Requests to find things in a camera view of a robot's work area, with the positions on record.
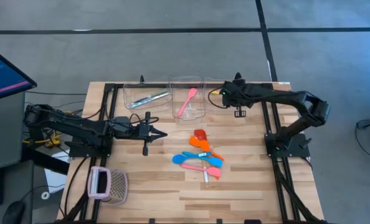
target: gray floor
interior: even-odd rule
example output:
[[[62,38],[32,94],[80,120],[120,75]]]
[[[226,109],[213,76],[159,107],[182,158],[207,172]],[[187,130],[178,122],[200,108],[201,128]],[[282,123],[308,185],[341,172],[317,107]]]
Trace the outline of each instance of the gray floor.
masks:
[[[370,27],[370,1],[262,2],[268,27]],[[252,0],[0,0],[0,30],[258,26]],[[325,126],[306,131],[325,218],[370,223],[370,157],[354,139],[355,122],[370,117],[370,32],[269,37],[279,81],[332,106]],[[39,84],[37,91],[85,93],[90,81],[140,75],[230,79],[241,72],[248,80],[270,80],[259,33],[0,35],[0,53]],[[58,106],[84,97],[27,94],[26,100]],[[370,128],[359,137],[370,151]],[[42,172],[36,176],[45,181]],[[37,204],[34,220],[51,222],[57,204]]]

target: wooden table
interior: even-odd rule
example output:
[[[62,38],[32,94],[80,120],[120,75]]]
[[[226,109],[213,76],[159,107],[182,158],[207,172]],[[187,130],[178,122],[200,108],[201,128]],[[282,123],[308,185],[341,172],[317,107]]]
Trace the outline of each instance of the wooden table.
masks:
[[[83,116],[100,108],[104,82],[91,82]],[[290,90],[289,83],[273,83],[274,89]],[[273,131],[272,109],[268,104]],[[280,122],[289,125],[298,118],[294,108],[278,105]],[[118,94],[115,116],[129,116],[124,107],[123,90]],[[149,145],[149,156],[142,155],[142,141],[114,140],[110,169],[125,170],[129,179],[128,198],[123,205],[109,207],[100,204],[99,223],[147,223],[155,218],[158,223],[243,223],[245,219],[260,219],[264,223],[281,223],[272,162],[266,155],[263,135],[266,133],[261,103],[247,110],[246,118],[229,114],[206,113],[199,124],[176,124],[171,111],[153,113],[160,117],[154,124],[168,136]],[[203,173],[182,169],[171,162],[182,151],[200,152],[189,145],[195,129],[204,129],[213,151],[224,156],[222,177],[209,178],[209,188]],[[71,161],[67,184],[82,158]],[[68,199],[68,211],[82,195],[90,159],[75,177]],[[201,166],[199,160],[192,163]],[[289,158],[293,182],[298,196],[318,218],[323,218],[315,181],[310,166],[299,158]],[[65,203],[66,190],[61,201]],[[289,218],[291,206],[287,193]],[[91,217],[93,200],[88,204],[87,219]]]

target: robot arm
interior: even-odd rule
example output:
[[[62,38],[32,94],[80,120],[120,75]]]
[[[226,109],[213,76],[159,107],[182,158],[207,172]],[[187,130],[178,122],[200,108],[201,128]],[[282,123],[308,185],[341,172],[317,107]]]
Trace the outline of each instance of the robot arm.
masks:
[[[288,147],[291,138],[306,128],[324,125],[330,112],[327,102],[307,91],[272,90],[260,84],[246,83],[244,79],[224,82],[220,94],[222,104],[226,108],[234,106],[238,109],[235,111],[235,117],[246,115],[246,112],[241,110],[241,106],[251,108],[254,103],[261,101],[294,106],[300,118],[293,124],[278,130],[275,138],[276,147]]]
[[[66,145],[78,150],[85,148],[106,155],[110,154],[112,138],[143,140],[143,155],[147,156],[148,143],[167,136],[166,133],[150,125],[156,122],[151,119],[150,112],[146,112],[145,119],[135,122],[137,125],[133,126],[135,123],[132,123],[126,116],[119,116],[108,121],[92,121],[53,109],[49,105],[28,105],[24,124],[29,129],[51,128],[71,135],[80,141],[66,142]]]

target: computer monitor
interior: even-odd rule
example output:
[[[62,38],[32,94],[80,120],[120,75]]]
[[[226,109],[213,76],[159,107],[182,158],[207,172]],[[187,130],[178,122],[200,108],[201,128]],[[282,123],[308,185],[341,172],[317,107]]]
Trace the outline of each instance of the computer monitor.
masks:
[[[0,98],[26,91],[37,83],[0,55]]]

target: pink spoon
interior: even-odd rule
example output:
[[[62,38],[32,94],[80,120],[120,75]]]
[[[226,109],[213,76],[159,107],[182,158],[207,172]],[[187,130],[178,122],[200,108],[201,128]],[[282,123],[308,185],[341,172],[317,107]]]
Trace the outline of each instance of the pink spoon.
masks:
[[[189,100],[196,95],[197,88],[191,88],[189,92],[187,93],[187,99],[181,109],[178,111],[177,117],[180,117],[180,115],[184,112],[186,105],[189,103]]]
[[[196,167],[196,166],[191,166],[187,164],[181,164],[179,165],[182,168],[185,169],[193,169],[193,170],[200,170],[200,171],[206,171],[209,175],[214,176],[214,177],[220,177],[221,176],[221,170],[216,168],[216,167],[210,167],[210,168],[202,168],[202,167]]]

